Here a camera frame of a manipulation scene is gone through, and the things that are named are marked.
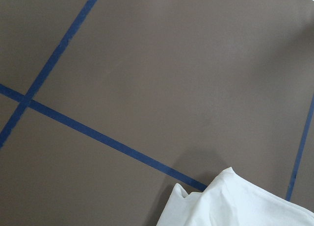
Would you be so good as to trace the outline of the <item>white long-sleeve printed shirt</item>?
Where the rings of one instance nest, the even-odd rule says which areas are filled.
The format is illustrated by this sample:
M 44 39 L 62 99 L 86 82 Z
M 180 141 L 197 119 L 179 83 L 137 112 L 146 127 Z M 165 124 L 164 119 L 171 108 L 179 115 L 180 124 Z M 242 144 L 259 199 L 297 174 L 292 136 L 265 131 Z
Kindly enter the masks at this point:
M 313 212 L 224 169 L 203 192 L 175 184 L 159 226 L 313 226 Z

